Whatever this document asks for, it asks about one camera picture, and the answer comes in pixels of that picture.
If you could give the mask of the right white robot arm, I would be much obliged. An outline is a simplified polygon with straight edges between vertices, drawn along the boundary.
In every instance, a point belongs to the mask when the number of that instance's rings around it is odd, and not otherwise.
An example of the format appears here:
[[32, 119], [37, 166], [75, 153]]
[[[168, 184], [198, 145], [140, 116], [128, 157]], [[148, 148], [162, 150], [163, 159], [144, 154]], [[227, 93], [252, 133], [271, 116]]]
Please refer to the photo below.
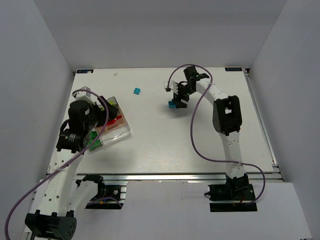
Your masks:
[[213, 81], [213, 76], [208, 70], [199, 73], [195, 64], [184, 64], [183, 70], [185, 81], [171, 81], [170, 76], [165, 90], [173, 91], [172, 104], [177, 109], [186, 108], [190, 96], [200, 93], [201, 96], [194, 108], [191, 124], [190, 137], [193, 138], [193, 123], [198, 106], [202, 99], [207, 99], [213, 107], [212, 124], [219, 134], [225, 160], [212, 160], [215, 163], [226, 164], [226, 188], [229, 192], [240, 192], [249, 186], [249, 178], [243, 166], [240, 150], [240, 129], [243, 123], [240, 100], [236, 95], [228, 95], [220, 90]]

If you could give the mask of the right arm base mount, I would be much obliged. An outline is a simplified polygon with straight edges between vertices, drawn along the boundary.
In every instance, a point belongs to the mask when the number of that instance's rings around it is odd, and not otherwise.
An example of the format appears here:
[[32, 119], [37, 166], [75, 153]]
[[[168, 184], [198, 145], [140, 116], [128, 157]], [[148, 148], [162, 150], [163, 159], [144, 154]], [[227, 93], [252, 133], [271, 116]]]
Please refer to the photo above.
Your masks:
[[204, 196], [209, 199], [211, 213], [245, 213], [257, 212], [257, 204], [249, 202], [256, 199], [254, 188], [249, 184], [248, 189], [237, 196], [231, 196], [224, 184], [208, 185]]

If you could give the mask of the clear plastic sorting tray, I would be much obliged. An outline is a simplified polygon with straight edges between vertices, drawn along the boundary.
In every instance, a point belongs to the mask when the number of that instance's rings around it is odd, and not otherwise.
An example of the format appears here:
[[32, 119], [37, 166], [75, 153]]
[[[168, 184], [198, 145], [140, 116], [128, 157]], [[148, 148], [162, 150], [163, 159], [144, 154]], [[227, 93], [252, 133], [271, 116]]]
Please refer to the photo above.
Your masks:
[[103, 144], [102, 147], [107, 147], [112, 144], [115, 144], [116, 142], [126, 138], [131, 134], [130, 132], [130, 126], [125, 118], [125, 115], [120, 108], [119, 105], [119, 113], [118, 115], [122, 115], [122, 120], [120, 122], [116, 122], [115, 124], [106, 126], [103, 130], [102, 134], [100, 135], [99, 139], [101, 143]]

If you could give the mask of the small cyan lego brick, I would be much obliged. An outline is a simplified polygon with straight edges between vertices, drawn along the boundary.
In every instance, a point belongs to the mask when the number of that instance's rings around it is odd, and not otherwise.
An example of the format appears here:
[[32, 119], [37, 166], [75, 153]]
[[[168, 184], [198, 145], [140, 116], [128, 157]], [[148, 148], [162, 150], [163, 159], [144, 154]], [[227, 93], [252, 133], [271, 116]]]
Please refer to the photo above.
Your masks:
[[139, 94], [141, 93], [141, 89], [140, 89], [140, 88], [135, 88], [135, 89], [133, 90], [133, 93], [134, 93], [135, 95], [139, 95]]

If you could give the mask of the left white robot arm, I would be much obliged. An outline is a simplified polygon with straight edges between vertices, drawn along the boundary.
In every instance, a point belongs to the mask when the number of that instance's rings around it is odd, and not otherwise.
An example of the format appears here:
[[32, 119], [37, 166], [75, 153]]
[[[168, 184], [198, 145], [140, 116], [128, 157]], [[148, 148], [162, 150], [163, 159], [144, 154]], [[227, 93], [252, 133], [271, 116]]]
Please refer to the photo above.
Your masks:
[[[43, 198], [34, 213], [25, 217], [25, 225], [37, 238], [48, 240], [70, 240], [75, 234], [77, 219], [75, 212], [84, 208], [90, 200], [102, 198], [106, 191], [103, 178], [97, 174], [86, 175], [74, 181], [84, 149], [92, 142], [91, 132], [104, 127], [119, 110], [103, 96], [93, 102], [87, 96], [76, 97], [69, 105], [68, 119], [59, 130], [53, 176]], [[77, 189], [71, 194], [72, 185]]]

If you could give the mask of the long cyan lego brick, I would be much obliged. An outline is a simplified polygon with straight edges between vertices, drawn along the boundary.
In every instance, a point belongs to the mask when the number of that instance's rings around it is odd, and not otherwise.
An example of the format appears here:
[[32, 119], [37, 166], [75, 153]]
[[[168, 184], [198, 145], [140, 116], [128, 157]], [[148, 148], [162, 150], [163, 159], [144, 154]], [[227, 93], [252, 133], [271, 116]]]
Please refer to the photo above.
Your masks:
[[176, 108], [176, 104], [175, 104], [173, 101], [169, 101], [169, 102], [168, 102], [168, 107], [169, 107], [170, 109], [174, 109], [174, 108]]

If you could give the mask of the curved red lego piece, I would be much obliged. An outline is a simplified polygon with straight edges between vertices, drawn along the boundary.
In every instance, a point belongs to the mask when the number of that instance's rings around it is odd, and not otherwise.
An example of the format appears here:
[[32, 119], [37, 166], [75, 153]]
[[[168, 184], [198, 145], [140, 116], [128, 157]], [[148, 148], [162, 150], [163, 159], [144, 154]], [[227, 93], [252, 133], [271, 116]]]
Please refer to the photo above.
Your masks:
[[121, 120], [122, 120], [122, 118], [115, 118], [115, 119], [113, 119], [113, 120], [109, 120], [109, 121], [107, 122], [107, 126], [113, 125], [113, 124], [115, 124], [115, 123], [119, 123]]

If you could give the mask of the right blue corner label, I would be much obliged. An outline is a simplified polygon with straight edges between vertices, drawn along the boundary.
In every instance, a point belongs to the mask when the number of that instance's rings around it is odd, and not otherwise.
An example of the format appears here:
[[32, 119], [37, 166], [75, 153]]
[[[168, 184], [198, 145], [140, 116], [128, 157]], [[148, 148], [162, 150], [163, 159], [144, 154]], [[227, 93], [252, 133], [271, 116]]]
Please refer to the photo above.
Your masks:
[[226, 72], [242, 72], [243, 69], [241, 67], [225, 67]]

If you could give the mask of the left blue corner label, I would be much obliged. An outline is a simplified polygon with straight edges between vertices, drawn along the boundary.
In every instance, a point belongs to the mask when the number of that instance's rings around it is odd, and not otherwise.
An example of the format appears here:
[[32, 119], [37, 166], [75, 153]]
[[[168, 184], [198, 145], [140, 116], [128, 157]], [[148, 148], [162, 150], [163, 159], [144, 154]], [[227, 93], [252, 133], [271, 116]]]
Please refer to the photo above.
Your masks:
[[93, 69], [78, 69], [76, 74], [92, 74], [93, 72]]

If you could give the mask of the blue corner label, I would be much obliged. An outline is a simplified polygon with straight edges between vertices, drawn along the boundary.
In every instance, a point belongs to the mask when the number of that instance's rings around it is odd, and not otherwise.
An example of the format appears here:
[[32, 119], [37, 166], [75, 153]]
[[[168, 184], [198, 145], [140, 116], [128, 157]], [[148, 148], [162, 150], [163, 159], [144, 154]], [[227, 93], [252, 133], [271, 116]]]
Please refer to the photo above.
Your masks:
[[92, 74], [93, 72], [93, 69], [78, 69], [76, 74]]
[[243, 69], [241, 67], [225, 67], [226, 72], [242, 72]]

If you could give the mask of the long green lego brick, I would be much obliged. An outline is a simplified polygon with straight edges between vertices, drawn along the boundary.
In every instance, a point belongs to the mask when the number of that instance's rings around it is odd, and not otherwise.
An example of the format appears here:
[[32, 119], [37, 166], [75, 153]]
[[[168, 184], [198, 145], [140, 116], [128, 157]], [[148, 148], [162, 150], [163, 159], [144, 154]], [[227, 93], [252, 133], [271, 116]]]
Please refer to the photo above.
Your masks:
[[98, 133], [96, 131], [92, 131], [90, 133], [90, 141], [89, 144], [91, 144], [93, 142], [93, 144], [91, 145], [91, 147], [88, 149], [90, 152], [93, 152], [99, 148], [101, 148], [103, 146], [102, 142], [100, 139], [97, 139]]

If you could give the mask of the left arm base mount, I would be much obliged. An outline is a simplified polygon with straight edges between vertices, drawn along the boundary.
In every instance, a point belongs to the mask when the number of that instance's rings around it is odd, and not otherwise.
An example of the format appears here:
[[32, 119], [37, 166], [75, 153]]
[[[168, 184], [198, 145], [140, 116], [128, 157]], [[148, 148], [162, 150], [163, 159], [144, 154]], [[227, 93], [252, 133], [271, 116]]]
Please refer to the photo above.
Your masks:
[[101, 175], [89, 174], [83, 182], [93, 182], [96, 185], [96, 194], [85, 206], [88, 210], [121, 210], [124, 205], [124, 198], [121, 197], [122, 186], [105, 184]]

